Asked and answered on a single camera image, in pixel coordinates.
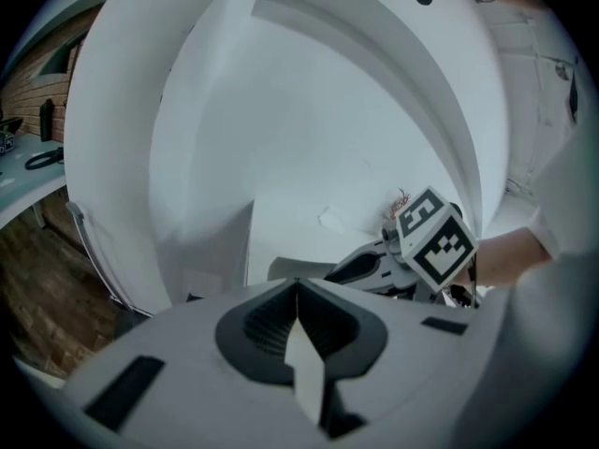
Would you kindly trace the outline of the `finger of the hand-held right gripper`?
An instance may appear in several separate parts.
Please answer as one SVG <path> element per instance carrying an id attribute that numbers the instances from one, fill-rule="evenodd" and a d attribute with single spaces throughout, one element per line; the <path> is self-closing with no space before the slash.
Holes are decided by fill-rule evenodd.
<path id="1" fill-rule="evenodd" d="M 374 275 L 396 270 L 398 260 L 386 241 L 379 239 L 359 247 L 336 267 L 336 275 Z"/>
<path id="2" fill-rule="evenodd" d="M 358 275 L 355 269 L 347 266 L 331 272 L 325 280 L 379 296 L 412 298 L 416 291 L 417 274 L 410 268 L 380 264 L 376 269 Z"/>

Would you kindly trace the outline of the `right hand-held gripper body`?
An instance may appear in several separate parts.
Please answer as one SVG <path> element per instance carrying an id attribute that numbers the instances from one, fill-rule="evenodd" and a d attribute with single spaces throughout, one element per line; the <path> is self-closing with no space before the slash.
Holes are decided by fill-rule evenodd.
<path id="1" fill-rule="evenodd" d="M 459 206 L 427 187 L 399 212 L 385 220 L 382 240 L 399 266 L 417 274 L 414 302 L 433 303 L 461 270 L 475 261 L 478 243 Z"/>

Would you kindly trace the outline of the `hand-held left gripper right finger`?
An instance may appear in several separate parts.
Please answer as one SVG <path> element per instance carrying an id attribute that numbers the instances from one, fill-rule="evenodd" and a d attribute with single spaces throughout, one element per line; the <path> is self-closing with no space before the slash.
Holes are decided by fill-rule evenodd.
<path id="1" fill-rule="evenodd" d="M 314 427 L 326 449 L 447 449 L 500 334 L 508 295 L 493 291 L 481 307 L 452 309 L 393 300 L 314 281 L 378 317 L 387 343 L 368 372 L 336 383 L 347 414 L 363 425 L 334 439 Z"/>

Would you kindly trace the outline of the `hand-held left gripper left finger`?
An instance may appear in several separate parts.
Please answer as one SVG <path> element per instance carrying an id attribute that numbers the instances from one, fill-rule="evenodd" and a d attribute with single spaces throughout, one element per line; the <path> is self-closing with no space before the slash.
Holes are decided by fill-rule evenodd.
<path id="1" fill-rule="evenodd" d="M 127 442 L 152 449 L 315 449 L 324 435 L 288 386 L 252 382 L 215 343 L 218 320 L 274 288 L 265 282 L 162 311 L 69 377 L 64 396 L 84 410 L 138 356 L 165 366 L 124 422 Z"/>

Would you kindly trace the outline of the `person's right forearm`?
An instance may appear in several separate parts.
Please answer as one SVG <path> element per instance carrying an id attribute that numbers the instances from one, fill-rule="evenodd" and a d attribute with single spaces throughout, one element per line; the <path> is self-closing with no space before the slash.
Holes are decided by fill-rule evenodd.
<path id="1" fill-rule="evenodd" d="M 529 269 L 546 264 L 552 257 L 529 227 L 522 227 L 490 239 L 481 239 L 475 254 L 473 280 L 468 271 L 460 276 L 464 283 L 506 287 L 514 284 Z"/>

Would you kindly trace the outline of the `small potted dried plant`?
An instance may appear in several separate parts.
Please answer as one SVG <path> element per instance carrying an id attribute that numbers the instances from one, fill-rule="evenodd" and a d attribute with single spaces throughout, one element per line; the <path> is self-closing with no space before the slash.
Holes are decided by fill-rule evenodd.
<path id="1" fill-rule="evenodd" d="M 402 187 L 398 188 L 399 195 L 390 203 L 389 207 L 384 212 L 384 218 L 388 221 L 393 221 L 397 218 L 399 212 L 410 202 L 411 194 L 406 192 Z"/>

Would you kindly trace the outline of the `light blue desk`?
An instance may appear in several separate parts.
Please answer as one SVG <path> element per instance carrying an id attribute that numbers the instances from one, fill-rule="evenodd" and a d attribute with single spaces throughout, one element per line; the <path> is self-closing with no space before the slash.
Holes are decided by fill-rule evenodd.
<path id="1" fill-rule="evenodd" d="M 63 164 L 27 170 L 25 163 L 44 152 L 63 146 L 57 141 L 42 142 L 32 134 L 18 134 L 14 149 L 0 156 L 0 230 L 39 200 L 66 185 Z"/>

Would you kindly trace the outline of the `black bottle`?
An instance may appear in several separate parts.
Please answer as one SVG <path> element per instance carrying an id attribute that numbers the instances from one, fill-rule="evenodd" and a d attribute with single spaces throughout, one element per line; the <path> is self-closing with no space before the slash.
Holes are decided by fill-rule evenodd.
<path id="1" fill-rule="evenodd" d="M 39 109 L 39 136 L 42 142 L 52 139 L 52 122 L 54 104 L 51 99 L 46 99 Z"/>

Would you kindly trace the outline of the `spare grey gripper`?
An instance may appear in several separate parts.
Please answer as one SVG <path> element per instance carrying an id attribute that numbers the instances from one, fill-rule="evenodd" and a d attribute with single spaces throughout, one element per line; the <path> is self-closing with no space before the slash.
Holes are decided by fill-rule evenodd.
<path id="1" fill-rule="evenodd" d="M 14 149 L 16 132 L 22 125 L 22 117 L 12 117 L 0 121 L 0 156 Z"/>

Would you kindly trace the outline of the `dark wall panel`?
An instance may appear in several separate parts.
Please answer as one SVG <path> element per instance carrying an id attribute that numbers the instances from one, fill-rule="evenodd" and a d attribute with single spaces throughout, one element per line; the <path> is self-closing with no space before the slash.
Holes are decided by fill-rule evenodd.
<path id="1" fill-rule="evenodd" d="M 48 75 L 65 74 L 68 70 L 68 63 L 71 52 L 77 48 L 80 40 L 73 38 L 55 50 L 47 61 L 32 76 L 34 80 Z"/>

